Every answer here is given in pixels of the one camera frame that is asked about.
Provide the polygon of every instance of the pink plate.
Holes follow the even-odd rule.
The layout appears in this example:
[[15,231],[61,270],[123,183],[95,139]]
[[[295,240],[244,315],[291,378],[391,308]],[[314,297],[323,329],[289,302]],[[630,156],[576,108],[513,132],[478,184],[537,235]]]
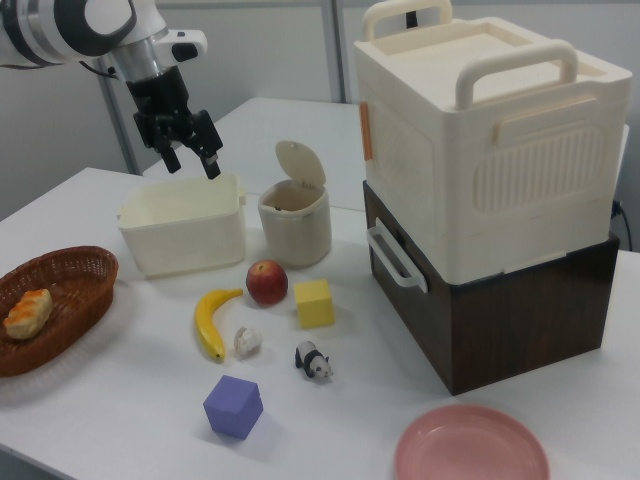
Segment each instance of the pink plate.
[[478,405],[438,408],[398,442],[397,480],[549,480],[542,445],[513,418]]

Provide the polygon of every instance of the red apple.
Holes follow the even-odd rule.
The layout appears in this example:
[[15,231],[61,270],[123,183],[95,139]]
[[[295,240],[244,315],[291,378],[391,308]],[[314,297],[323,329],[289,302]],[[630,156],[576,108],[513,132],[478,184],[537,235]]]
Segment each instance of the red apple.
[[275,260],[260,260],[247,271],[247,290],[259,305],[278,303],[287,295],[289,279]]

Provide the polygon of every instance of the wooden box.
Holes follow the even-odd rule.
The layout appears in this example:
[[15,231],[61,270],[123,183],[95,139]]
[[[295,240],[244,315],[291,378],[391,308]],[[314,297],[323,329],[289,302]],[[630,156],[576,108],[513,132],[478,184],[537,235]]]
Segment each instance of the wooden box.
[[600,347],[619,240],[462,285],[443,281],[364,182],[367,228],[379,218],[424,275],[401,287],[370,249],[371,270],[453,395]]

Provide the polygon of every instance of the bread roll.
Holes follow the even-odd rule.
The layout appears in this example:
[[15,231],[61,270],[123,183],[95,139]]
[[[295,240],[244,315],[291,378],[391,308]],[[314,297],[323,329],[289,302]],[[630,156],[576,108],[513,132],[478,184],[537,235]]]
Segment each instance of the bread roll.
[[26,292],[9,311],[4,326],[7,335],[18,340],[34,337],[42,329],[53,310],[53,300],[49,290]]

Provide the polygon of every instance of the small white bin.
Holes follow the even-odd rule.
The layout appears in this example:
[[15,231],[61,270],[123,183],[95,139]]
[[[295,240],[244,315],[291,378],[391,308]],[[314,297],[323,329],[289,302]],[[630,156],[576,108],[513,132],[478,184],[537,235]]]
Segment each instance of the small white bin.
[[146,185],[131,192],[118,226],[146,276],[221,267],[244,258],[244,200],[232,173]]
[[280,166],[291,178],[260,196],[258,211],[274,260],[304,267],[318,262],[331,248],[329,194],[322,163],[298,142],[276,145]]

